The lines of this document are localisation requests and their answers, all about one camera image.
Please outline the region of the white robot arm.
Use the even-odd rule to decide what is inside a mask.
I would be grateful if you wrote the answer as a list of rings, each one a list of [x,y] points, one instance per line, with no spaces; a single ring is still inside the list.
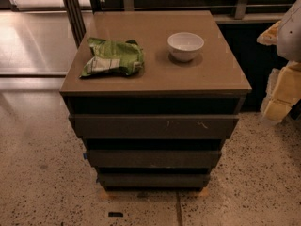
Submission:
[[[278,124],[301,100],[301,0],[296,0],[282,19],[257,37],[257,43],[275,45],[277,54],[288,63],[273,69],[261,104],[261,116]]]

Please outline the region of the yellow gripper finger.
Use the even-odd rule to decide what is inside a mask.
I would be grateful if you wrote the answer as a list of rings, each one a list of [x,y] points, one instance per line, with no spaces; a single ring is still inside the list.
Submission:
[[[280,123],[301,99],[301,63],[289,61],[268,77],[261,117],[268,123]]]
[[[257,37],[257,43],[270,46],[277,44],[277,32],[280,21],[275,22]]]

